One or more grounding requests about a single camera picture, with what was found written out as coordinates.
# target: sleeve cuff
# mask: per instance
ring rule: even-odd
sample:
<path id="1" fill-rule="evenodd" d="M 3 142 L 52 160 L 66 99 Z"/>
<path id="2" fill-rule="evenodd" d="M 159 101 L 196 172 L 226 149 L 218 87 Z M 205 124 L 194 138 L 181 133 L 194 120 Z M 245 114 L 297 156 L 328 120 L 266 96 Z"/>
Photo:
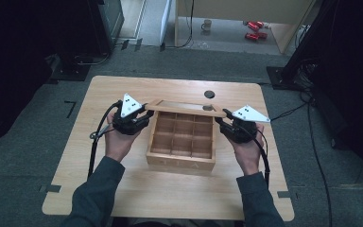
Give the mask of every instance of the sleeve cuff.
<path id="1" fill-rule="evenodd" d="M 262 190 L 268 190 L 268 186 L 265 182 L 262 172 L 239 177 L 236 180 L 241 195 L 250 194 Z"/>
<path id="2" fill-rule="evenodd" d="M 124 172 L 125 167 L 123 165 L 106 156 L 102 158 L 101 162 L 94 171 L 94 173 L 99 173 L 98 175 L 102 176 L 103 178 L 109 178 L 116 182 L 120 182 L 120 180 L 122 180 Z"/>

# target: dark gray sleeve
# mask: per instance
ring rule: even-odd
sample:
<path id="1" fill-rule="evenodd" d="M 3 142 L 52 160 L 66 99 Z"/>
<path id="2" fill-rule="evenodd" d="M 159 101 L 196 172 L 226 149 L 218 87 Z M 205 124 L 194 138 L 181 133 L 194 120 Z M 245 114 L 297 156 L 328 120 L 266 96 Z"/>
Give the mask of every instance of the dark gray sleeve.
<path id="1" fill-rule="evenodd" d="M 237 178 L 246 226 L 285 226 L 262 172 Z"/>
<path id="2" fill-rule="evenodd" d="M 106 226 L 113 209 L 114 193 L 125 168 L 104 157 L 88 181 L 73 194 L 72 212 L 61 226 Z"/>

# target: wooden table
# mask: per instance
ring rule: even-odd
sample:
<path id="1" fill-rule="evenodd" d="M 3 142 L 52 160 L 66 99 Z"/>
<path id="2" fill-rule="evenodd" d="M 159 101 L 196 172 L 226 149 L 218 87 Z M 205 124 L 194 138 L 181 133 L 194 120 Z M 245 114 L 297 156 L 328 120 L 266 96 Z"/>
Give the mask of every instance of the wooden table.
<path id="1" fill-rule="evenodd" d="M 175 45 L 179 39 L 179 17 L 190 17 L 193 0 L 177 0 Z M 285 53 L 316 0 L 195 0 L 195 18 L 271 23 L 281 53 Z"/>
<path id="2" fill-rule="evenodd" d="M 207 90 L 216 96 L 208 99 Z M 268 115 L 259 85 L 176 79 L 139 79 L 94 77 L 78 113 L 52 184 L 61 185 L 60 193 L 48 192 L 43 203 L 47 215 L 68 215 L 72 195 L 87 179 L 92 140 L 91 132 L 102 114 L 123 94 L 141 103 L 158 98 L 179 102 L 211 103 L 235 111 L 250 104 Z M 152 125 L 135 140 L 129 155 L 122 161 L 126 168 L 115 196 L 112 216 L 140 218 L 244 219 L 242 201 L 235 178 L 243 175 L 232 146 L 216 132 L 216 164 L 212 172 L 149 166 L 146 152 Z M 265 125 L 270 165 L 270 192 L 285 221 L 294 218 L 289 198 L 278 198 L 287 191 L 285 175 L 270 124 Z M 104 155 L 104 137 L 99 142 L 95 166 Z"/>

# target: person's left hand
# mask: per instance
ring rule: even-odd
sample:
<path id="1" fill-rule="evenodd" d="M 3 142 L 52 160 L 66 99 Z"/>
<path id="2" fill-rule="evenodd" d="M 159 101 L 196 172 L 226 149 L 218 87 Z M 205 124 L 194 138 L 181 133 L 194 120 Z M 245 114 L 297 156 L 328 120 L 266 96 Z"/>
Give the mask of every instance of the person's left hand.
<path id="1" fill-rule="evenodd" d="M 129 153 L 132 143 L 141 131 L 138 131 L 134 135 L 122 134 L 113 129 L 112 120 L 113 113 L 109 113 L 107 116 L 107 122 L 110 126 L 107 129 L 108 132 L 105 133 L 105 156 L 120 163 Z"/>

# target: wooden box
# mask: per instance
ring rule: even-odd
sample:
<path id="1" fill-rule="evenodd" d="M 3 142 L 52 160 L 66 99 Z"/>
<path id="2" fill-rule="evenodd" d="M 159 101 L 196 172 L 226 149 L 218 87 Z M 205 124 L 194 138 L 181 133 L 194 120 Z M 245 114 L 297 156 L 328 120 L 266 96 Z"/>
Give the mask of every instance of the wooden box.
<path id="1" fill-rule="evenodd" d="M 156 100 L 146 105 L 155 110 L 147 149 L 151 165 L 212 170 L 218 125 L 214 116 L 224 113 L 212 105 Z"/>

